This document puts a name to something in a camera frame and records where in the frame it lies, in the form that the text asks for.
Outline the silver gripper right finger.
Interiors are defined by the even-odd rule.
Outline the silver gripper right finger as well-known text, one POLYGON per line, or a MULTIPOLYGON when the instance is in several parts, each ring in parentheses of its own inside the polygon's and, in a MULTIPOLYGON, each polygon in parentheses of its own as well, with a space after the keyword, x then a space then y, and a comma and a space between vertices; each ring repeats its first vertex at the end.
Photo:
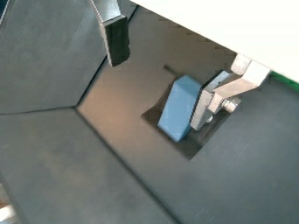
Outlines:
POLYGON ((190 116, 190 127, 198 130, 220 109, 229 113, 236 109, 237 95, 257 88, 270 69, 238 54, 230 65, 230 73, 221 71, 204 84, 190 116))

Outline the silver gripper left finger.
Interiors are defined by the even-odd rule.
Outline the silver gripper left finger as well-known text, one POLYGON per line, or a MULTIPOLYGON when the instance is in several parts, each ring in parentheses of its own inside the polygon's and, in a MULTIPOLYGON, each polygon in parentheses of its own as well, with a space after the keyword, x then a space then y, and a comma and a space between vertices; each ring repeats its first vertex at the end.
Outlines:
POLYGON ((117 0, 89 0, 89 2, 97 16, 107 63, 115 67, 127 59, 130 53, 126 16, 121 14, 117 0))

